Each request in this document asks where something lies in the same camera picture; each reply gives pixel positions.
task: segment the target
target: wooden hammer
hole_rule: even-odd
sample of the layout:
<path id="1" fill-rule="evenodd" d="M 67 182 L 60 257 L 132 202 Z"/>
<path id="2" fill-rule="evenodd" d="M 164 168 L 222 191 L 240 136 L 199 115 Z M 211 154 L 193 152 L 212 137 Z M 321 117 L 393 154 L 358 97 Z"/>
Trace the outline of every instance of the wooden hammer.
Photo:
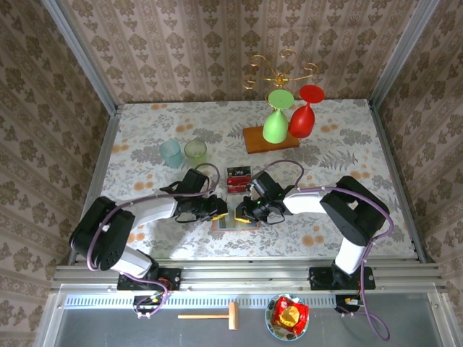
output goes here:
<path id="1" fill-rule="evenodd" d="M 229 329 L 238 330 L 238 303 L 231 302 L 229 304 L 228 314 L 179 314 L 179 320 L 214 320 L 229 319 Z"/>

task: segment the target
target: snack bag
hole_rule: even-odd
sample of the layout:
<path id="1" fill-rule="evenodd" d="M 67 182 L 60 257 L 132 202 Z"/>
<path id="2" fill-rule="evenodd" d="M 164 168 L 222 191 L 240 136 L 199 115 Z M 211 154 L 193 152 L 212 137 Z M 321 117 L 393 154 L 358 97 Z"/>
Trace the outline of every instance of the snack bag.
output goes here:
<path id="1" fill-rule="evenodd" d="M 273 324 L 299 335 L 307 323 L 309 306 L 298 304 L 282 296 L 276 303 Z"/>

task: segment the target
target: wall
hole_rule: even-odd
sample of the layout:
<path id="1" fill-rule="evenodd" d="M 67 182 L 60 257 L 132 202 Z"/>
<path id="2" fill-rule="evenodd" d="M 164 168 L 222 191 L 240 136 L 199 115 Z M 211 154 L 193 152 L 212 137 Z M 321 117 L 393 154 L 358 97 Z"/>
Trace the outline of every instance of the wall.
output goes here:
<path id="1" fill-rule="evenodd" d="M 318 64 L 328 98 L 368 98 L 413 13 L 410 0 L 61 0 L 115 100 L 262 99 L 248 56 L 283 48 Z"/>
<path id="2" fill-rule="evenodd" d="M 463 326 L 463 1 L 440 1 L 380 115 Z"/>
<path id="3" fill-rule="evenodd" d="M 39 1 L 0 1 L 0 346 L 30 346 L 108 121 Z"/>

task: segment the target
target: table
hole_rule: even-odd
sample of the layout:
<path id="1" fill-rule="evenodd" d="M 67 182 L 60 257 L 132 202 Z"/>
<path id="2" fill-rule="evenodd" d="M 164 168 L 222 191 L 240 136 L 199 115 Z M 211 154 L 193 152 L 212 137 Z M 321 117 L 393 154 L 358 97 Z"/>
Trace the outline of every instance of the table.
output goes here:
<path id="1" fill-rule="evenodd" d="M 286 110 L 288 118 L 304 104 L 296 101 Z M 164 103 L 125 105 L 106 170 L 102 195 L 128 200 L 156 192 L 183 178 L 188 162 L 172 169 L 158 154 L 169 138 L 182 147 L 200 138 L 208 146 L 208 162 L 219 167 L 222 180 L 216 192 L 226 195 L 226 167 L 251 165 L 257 173 L 282 158 L 298 160 L 305 168 L 301 187 L 335 184 L 351 175 L 383 200 L 395 223 L 392 235 L 382 239 L 372 256 L 416 258 L 399 206 L 378 134 L 366 100 L 325 100 L 313 105 L 315 127 L 298 148 L 248 155 L 244 127 L 262 125 L 271 112 L 265 101 Z M 213 170 L 204 172 L 212 174 Z M 299 168 L 278 164 L 270 169 L 280 185 L 293 184 Z M 211 222 L 178 224 L 173 219 L 148 223 L 133 231 L 128 244 L 155 259 L 272 259 L 334 258 L 342 235 L 325 214 L 296 215 L 257 231 L 214 232 Z"/>

